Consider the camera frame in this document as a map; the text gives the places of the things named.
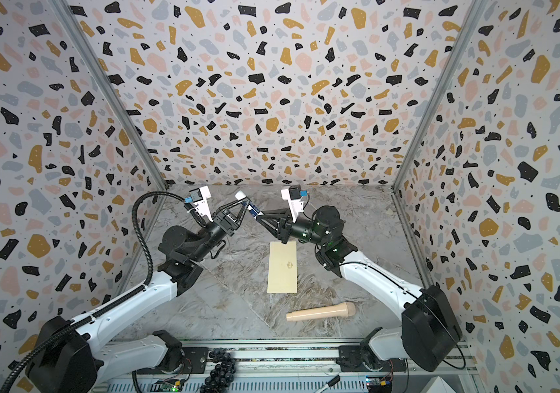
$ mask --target patterned side wall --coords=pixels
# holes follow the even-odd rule
[[[400,196],[489,392],[560,393],[560,1],[492,1]]]
[[[48,3],[0,0],[0,385],[45,321],[115,293],[154,182]]]
[[[386,184],[469,2],[70,4],[170,183]]]

